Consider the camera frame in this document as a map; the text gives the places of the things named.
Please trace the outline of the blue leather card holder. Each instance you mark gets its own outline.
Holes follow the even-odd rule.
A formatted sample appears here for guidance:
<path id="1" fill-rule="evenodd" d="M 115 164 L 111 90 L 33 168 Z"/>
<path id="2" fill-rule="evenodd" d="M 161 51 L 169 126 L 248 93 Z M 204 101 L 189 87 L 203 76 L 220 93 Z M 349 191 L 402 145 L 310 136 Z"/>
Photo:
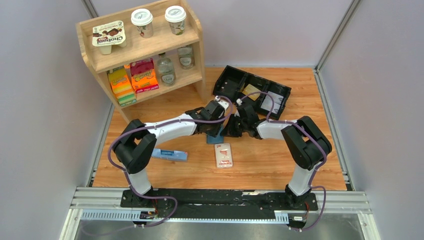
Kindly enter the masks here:
<path id="1" fill-rule="evenodd" d="M 223 131 L 223 127 L 220 128 L 220 130 L 218 131 L 218 134 L 215 137 L 207 135 L 206 143 L 210 145 L 223 144 L 224 137 L 221 135 L 222 131 Z"/>

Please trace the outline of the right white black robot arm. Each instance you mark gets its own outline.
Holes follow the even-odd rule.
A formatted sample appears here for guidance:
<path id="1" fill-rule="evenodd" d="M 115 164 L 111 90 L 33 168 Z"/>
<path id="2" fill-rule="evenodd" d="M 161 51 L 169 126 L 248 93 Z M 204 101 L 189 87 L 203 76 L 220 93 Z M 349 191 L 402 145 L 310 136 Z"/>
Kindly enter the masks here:
<path id="1" fill-rule="evenodd" d="M 306 201 L 305 194 L 312 189 L 311 183 L 317 170 L 332 152 L 328 138 L 309 116 L 291 121 L 260 119 L 248 104 L 237 107 L 220 135 L 238 138 L 243 133 L 259 140 L 285 141 L 295 162 L 293 176 L 286 185 L 285 202 L 289 208 L 299 209 Z"/>

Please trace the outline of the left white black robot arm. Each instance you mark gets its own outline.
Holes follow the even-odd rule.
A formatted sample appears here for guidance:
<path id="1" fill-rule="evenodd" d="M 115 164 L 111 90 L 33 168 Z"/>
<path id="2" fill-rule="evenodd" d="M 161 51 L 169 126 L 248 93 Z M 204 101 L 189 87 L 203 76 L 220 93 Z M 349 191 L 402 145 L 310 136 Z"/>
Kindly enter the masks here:
<path id="1" fill-rule="evenodd" d="M 145 208 L 153 201 L 150 191 L 152 185 L 146 167 L 154 148 L 180 137 L 196 134 L 217 136 L 230 107 L 227 100 L 216 97 L 205 107 L 188 110 L 168 120 L 142 123 L 139 119 L 134 119 L 126 126 L 123 133 L 110 145 L 107 157 L 111 159 L 114 154 L 120 162 L 117 167 L 124 172 L 128 185 L 134 192 L 135 203 Z"/>

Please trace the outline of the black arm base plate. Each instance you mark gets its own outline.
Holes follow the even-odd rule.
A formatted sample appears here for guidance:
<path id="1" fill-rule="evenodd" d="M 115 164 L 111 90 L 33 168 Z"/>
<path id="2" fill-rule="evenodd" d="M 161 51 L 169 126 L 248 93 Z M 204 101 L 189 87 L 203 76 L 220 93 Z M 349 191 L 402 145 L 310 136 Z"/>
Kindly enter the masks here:
<path id="1" fill-rule="evenodd" d="M 254 190 L 157 188 L 146 195 L 144 199 L 124 190 L 120 206 L 153 208 L 159 217 L 225 220 L 270 220 L 275 211 L 318 210 L 313 193 L 297 202 L 285 192 Z"/>

